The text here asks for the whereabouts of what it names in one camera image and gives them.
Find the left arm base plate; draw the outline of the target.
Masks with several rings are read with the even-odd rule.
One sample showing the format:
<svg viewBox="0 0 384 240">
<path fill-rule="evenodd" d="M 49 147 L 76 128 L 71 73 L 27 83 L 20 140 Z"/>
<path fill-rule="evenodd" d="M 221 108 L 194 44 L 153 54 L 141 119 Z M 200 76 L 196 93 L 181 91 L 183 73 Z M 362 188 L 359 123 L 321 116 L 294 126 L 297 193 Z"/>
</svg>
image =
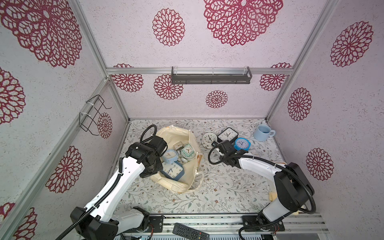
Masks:
<svg viewBox="0 0 384 240">
<path fill-rule="evenodd" d="M 143 228 L 132 229 L 133 233 L 161 233 L 164 226 L 164 216 L 149 216 L 148 224 Z"/>
</svg>

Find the beige canvas tote bag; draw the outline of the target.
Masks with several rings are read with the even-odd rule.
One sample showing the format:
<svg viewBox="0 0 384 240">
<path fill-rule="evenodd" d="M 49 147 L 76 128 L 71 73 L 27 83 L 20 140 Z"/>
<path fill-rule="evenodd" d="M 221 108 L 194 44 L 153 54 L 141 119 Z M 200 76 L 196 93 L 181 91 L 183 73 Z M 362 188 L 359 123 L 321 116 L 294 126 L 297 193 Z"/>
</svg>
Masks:
<svg viewBox="0 0 384 240">
<path fill-rule="evenodd" d="M 204 179 L 204 175 L 199 172 L 200 162 L 204 156 L 195 135 L 190 130 L 168 126 L 160 129 L 159 132 L 156 133 L 156 136 L 163 138 L 167 142 L 168 150 L 174 150 L 174 144 L 176 142 L 181 141 L 183 145 L 189 143 L 195 149 L 196 156 L 194 159 L 188 161 L 181 156 L 181 151 L 177 151 L 179 154 L 177 162 L 183 165 L 185 171 L 184 176 L 181 177 L 179 181 L 166 178 L 160 171 L 150 177 L 150 179 L 177 194 L 187 194 L 196 191 L 202 185 Z"/>
</svg>

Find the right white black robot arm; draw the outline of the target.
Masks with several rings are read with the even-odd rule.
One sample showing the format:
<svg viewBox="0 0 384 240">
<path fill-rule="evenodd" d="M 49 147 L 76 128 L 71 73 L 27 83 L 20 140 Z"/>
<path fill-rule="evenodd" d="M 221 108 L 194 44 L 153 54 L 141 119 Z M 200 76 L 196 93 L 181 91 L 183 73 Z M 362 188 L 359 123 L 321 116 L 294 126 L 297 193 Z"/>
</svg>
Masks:
<svg viewBox="0 0 384 240">
<path fill-rule="evenodd" d="M 257 215 L 256 223 L 243 226 L 238 234 L 244 239 L 245 230 L 270 230 L 278 226 L 284 218 L 295 212 L 314 214 L 317 210 L 314 200 L 314 189 L 300 166 L 295 163 L 280 165 L 266 159 L 248 155 L 246 150 L 236 150 L 228 141 L 213 142 L 208 153 L 208 161 L 212 165 L 224 163 L 227 166 L 252 171 L 275 185 L 277 198 L 264 207 Z"/>
</svg>

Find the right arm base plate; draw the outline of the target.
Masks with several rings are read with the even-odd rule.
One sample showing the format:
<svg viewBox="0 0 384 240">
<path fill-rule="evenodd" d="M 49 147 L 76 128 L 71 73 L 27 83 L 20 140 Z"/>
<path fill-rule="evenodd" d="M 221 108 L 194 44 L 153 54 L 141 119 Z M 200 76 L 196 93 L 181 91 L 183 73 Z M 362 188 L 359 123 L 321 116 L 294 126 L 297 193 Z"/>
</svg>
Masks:
<svg viewBox="0 0 384 240">
<path fill-rule="evenodd" d="M 282 218 L 270 222 L 258 215 L 244 215 L 242 221 L 243 229 L 246 232 L 283 232 L 286 230 Z"/>
</svg>

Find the black square alarm clock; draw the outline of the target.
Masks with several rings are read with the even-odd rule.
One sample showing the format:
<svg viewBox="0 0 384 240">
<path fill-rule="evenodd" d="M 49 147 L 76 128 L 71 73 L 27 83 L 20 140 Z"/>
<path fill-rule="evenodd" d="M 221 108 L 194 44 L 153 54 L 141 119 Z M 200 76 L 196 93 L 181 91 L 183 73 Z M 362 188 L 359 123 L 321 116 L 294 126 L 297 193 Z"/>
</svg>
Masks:
<svg viewBox="0 0 384 240">
<path fill-rule="evenodd" d="M 231 127 L 226 128 L 223 130 L 220 134 L 218 134 L 218 142 L 221 143 L 223 141 L 229 141 L 231 144 L 233 144 L 236 139 L 238 138 L 239 133 L 232 129 Z"/>
</svg>

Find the blue twin bell alarm clock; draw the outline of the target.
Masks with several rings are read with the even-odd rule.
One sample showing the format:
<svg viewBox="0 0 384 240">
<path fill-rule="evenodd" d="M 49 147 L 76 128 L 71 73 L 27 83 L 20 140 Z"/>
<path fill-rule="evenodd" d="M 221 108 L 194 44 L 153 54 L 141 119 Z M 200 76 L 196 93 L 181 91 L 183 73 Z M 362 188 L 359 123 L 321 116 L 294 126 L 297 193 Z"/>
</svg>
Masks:
<svg viewBox="0 0 384 240">
<path fill-rule="evenodd" d="M 248 151 L 251 147 L 251 142 L 245 138 L 237 138 L 235 140 L 234 147 L 237 151 L 239 151 L 239 150 Z"/>
</svg>

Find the white round alarm clock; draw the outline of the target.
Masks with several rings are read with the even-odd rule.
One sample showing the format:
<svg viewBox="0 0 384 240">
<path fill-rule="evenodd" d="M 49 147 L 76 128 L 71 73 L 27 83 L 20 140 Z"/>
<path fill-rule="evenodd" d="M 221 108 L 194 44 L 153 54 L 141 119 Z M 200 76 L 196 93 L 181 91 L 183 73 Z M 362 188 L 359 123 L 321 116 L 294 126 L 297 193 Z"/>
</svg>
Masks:
<svg viewBox="0 0 384 240">
<path fill-rule="evenodd" d="M 217 136 L 214 133 L 205 133 L 202 137 L 202 145 L 206 149 L 212 149 L 213 142 L 217 141 Z"/>
</svg>

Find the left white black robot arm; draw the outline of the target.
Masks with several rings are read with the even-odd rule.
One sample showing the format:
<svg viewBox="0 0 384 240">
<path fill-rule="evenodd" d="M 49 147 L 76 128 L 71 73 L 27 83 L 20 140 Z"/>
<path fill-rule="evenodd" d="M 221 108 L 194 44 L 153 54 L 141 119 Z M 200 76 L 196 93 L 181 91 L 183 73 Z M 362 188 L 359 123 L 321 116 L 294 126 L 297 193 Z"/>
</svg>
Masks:
<svg viewBox="0 0 384 240">
<path fill-rule="evenodd" d="M 57 237 L 59 240 L 72 230 L 85 240 L 113 240 L 127 230 L 146 227 L 149 214 L 142 209 L 132 209 L 125 220 L 113 214 L 137 178 L 144 179 L 163 170 L 161 157 L 168 144 L 156 135 L 156 125 L 150 125 L 148 129 L 154 129 L 154 133 L 147 139 L 141 136 L 138 142 L 130 145 L 125 157 L 118 161 L 118 170 L 102 190 L 85 207 L 76 207 L 71 212 L 73 223 Z"/>
</svg>

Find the mint green square alarm clock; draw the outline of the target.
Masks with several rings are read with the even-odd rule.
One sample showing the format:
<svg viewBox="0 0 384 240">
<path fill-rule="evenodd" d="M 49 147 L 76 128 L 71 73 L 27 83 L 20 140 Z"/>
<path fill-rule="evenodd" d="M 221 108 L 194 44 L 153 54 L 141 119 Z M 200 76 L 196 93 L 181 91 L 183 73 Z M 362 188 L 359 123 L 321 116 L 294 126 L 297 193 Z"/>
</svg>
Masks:
<svg viewBox="0 0 384 240">
<path fill-rule="evenodd" d="M 181 150 L 181 156 L 182 156 L 184 159 L 190 161 L 190 160 L 192 160 L 192 159 L 195 158 L 195 156 L 196 156 L 196 151 L 195 151 L 195 149 L 193 148 L 193 146 L 192 146 L 191 144 L 188 143 L 188 144 L 185 144 L 185 145 L 183 146 L 183 148 L 182 148 L 182 150 Z"/>
</svg>

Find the light blue square alarm clock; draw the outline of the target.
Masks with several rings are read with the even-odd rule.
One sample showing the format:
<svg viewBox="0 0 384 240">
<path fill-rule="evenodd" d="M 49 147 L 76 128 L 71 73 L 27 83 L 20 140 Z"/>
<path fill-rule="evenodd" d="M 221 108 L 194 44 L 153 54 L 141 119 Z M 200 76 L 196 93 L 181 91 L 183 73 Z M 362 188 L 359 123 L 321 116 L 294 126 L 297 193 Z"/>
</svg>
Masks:
<svg viewBox="0 0 384 240">
<path fill-rule="evenodd" d="M 167 163 L 167 164 L 172 164 L 174 162 L 177 162 L 178 158 L 179 158 L 178 152 L 173 149 L 166 150 L 166 152 L 162 156 L 164 163 Z"/>
</svg>

